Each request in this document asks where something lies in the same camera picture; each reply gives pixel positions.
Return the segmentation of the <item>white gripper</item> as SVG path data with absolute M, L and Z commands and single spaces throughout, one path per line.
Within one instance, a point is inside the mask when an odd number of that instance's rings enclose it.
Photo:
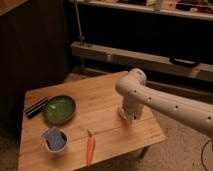
M 118 107 L 120 117 L 129 123 L 139 120 L 142 116 L 142 111 L 142 105 L 136 107 Z

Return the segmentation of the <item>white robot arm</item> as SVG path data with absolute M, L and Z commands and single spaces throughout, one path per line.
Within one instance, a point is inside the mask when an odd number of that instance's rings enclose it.
M 119 79 L 115 89 L 123 97 L 118 112 L 125 120 L 139 120 L 148 106 L 213 138 L 213 105 L 149 88 L 138 68 Z

